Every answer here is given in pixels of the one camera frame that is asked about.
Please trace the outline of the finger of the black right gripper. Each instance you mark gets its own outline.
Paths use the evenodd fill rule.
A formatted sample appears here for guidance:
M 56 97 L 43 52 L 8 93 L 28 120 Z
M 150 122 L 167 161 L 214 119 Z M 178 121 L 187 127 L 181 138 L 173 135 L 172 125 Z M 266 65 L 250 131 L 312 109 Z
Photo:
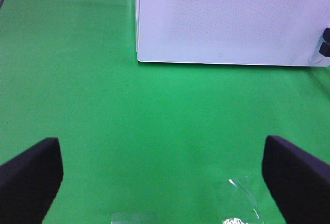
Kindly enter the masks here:
M 329 37 L 330 37 L 330 28 L 326 28 L 322 34 L 323 42 L 319 48 L 319 53 L 325 57 L 329 57 L 330 55 L 330 44 L 329 44 Z

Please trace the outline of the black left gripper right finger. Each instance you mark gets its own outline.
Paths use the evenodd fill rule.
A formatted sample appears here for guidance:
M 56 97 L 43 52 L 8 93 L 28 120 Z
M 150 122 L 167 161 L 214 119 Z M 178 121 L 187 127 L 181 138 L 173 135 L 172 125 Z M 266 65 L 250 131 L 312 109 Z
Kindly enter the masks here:
M 286 223 L 329 223 L 329 164 L 281 136 L 269 135 L 261 170 Z

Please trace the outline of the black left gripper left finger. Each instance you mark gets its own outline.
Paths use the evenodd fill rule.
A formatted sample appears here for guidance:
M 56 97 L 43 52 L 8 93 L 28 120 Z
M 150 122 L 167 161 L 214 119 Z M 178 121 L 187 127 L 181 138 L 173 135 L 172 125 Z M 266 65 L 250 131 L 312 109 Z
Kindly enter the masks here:
M 62 181 L 56 137 L 47 137 L 2 164 L 1 223 L 42 223 Z

